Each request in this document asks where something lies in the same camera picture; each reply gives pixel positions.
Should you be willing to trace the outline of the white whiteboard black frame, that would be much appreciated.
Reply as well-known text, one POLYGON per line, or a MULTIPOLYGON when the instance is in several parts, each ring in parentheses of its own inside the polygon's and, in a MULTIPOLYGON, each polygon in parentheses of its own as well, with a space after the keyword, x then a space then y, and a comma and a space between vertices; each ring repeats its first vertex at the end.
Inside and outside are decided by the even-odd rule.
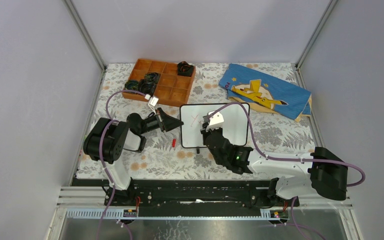
POLYGON ((250 105, 231 104, 215 113, 225 105, 225 103, 182 105, 179 108, 180 120, 183 122, 180 127, 181 146, 185 149, 204 148, 204 134, 210 131, 220 131, 233 145, 245 146, 248 139, 250 105))

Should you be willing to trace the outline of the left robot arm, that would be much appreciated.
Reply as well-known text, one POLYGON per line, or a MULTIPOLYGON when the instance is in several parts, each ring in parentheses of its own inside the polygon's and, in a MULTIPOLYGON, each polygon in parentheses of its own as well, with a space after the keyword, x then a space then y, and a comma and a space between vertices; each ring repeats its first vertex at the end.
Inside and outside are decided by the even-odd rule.
POLYGON ((83 152, 99 162, 109 184, 117 190, 116 199, 124 206, 132 204, 135 192, 129 188, 132 178, 120 160, 123 151, 141 153, 147 142, 145 133, 155 130, 169 132, 184 125, 178 118, 157 108, 146 118, 131 113, 126 121, 101 117, 83 142, 83 152))

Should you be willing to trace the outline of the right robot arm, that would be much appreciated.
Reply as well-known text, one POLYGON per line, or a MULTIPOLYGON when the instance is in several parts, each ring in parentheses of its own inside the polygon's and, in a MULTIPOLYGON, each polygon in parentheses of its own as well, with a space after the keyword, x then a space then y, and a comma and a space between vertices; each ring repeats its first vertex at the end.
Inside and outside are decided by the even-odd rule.
POLYGON ((262 156, 256 149, 232 144, 223 130, 202 128, 203 144, 217 165, 238 174, 267 174, 272 176, 267 201, 281 205, 294 197, 318 194, 334 201, 346 199, 348 167, 342 163, 322 162, 309 154, 278 154, 262 156))

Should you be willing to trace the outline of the wooden compartment tray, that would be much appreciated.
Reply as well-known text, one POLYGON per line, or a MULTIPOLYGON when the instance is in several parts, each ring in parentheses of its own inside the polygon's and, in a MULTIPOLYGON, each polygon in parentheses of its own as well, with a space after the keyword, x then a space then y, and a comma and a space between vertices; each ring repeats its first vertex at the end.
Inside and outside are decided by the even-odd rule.
POLYGON ((159 98, 161 105, 180 107, 188 103, 196 67, 179 63, 139 58, 127 81, 122 84, 123 97, 145 101, 142 94, 159 98))

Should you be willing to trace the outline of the floral tablecloth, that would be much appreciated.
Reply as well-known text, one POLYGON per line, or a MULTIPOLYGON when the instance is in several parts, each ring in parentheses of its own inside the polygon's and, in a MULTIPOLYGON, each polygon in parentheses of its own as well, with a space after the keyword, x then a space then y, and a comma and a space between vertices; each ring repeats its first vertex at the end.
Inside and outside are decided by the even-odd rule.
MULTIPOLYGON (((219 86, 225 73, 227 63, 197 63, 188 102, 225 103, 227 94, 219 86)), ((132 63, 111 63, 108 65, 92 122, 99 118, 111 116, 124 121, 131 113, 146 117, 150 109, 145 102, 125 99, 121 94, 125 83, 133 70, 132 63)), ((314 132, 309 117, 294 121, 279 114, 250 112, 255 140, 248 139, 247 145, 258 145, 262 151, 288 154, 309 153, 319 145, 320 136, 314 132)), ((145 135, 145 149, 140 152, 123 150, 120 160, 128 174, 134 179, 172 179, 172 180, 257 180, 259 174, 234 174, 217 165, 207 149, 197 151, 183 148, 180 130, 164 133, 154 130, 145 135), (176 139, 175 148, 172 140, 176 139)))

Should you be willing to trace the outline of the blue pikachu cloth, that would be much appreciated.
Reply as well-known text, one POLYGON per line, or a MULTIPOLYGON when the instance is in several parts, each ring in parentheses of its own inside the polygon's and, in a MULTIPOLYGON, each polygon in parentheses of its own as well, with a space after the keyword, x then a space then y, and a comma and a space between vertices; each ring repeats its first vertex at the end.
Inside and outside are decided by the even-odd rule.
POLYGON ((246 66, 229 64, 218 84, 228 98, 253 104, 256 111, 268 110, 296 122, 312 113, 310 91, 246 66))

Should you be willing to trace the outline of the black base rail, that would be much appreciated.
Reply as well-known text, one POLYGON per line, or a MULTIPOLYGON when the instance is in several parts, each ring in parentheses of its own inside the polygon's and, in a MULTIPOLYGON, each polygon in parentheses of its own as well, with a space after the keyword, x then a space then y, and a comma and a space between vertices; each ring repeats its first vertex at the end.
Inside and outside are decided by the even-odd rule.
POLYGON ((271 208, 298 207, 315 189, 281 193, 279 178, 272 180, 138 180, 126 190, 105 188, 109 208, 79 211, 76 218, 134 220, 136 218, 263 218, 272 219, 271 208))

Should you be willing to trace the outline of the aluminium frame post left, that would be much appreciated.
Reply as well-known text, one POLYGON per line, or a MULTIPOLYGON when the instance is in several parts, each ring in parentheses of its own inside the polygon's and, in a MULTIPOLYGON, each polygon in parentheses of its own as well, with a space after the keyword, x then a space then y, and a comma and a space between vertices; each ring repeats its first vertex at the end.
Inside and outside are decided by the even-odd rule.
POLYGON ((106 70, 106 64, 105 64, 101 54, 99 53, 98 48, 96 47, 89 31, 87 30, 87 27, 84 24, 76 6, 75 6, 75 3, 72 0, 62 0, 62 2, 64 3, 69 15, 71 16, 74 24, 76 25, 81 37, 83 38, 87 48, 89 49, 90 53, 92 54, 98 67, 102 71, 105 71, 106 70))

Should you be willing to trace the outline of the aluminium frame post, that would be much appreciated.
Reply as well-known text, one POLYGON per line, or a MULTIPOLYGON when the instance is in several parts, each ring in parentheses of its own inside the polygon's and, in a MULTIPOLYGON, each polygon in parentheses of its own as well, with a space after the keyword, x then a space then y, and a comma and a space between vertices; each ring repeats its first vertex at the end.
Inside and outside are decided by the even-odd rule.
POLYGON ((69 15, 71 16, 74 24, 76 25, 81 37, 83 38, 87 48, 89 49, 90 53, 92 54, 98 67, 102 71, 105 71, 106 70, 106 64, 105 64, 101 54, 99 53, 98 48, 96 47, 89 31, 87 30, 87 27, 84 24, 76 6, 75 6, 75 3, 72 0, 62 0, 62 2, 64 3, 69 15))
POLYGON ((297 62, 295 63, 295 67, 297 69, 300 69, 302 67, 302 65, 304 64, 307 56, 309 55, 312 47, 316 43, 321 31, 323 30, 325 24, 329 20, 330 15, 332 14, 334 9, 336 8, 336 5, 338 4, 338 2, 339 2, 339 0, 330 0, 328 2, 328 5, 327 5, 326 9, 324 10, 320 20, 318 21, 313 33, 311 34, 309 41, 307 42, 303 52, 301 53, 300 57, 298 58, 297 62))

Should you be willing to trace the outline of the aluminium frame post right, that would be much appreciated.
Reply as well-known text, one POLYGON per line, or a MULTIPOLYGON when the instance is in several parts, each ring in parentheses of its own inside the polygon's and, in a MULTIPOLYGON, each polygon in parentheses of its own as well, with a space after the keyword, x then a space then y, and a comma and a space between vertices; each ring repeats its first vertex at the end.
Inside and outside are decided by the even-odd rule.
POLYGON ((338 2, 339 2, 339 0, 330 0, 328 2, 328 5, 327 5, 326 9, 324 10, 320 20, 318 21, 313 33, 311 34, 309 41, 307 42, 303 52, 301 53, 300 57, 298 58, 297 62, 295 63, 295 67, 297 69, 300 69, 302 67, 302 65, 304 64, 307 56, 309 55, 312 47, 316 43, 321 31, 323 30, 325 24, 329 20, 330 15, 332 14, 334 9, 336 8, 336 5, 338 4, 338 2))

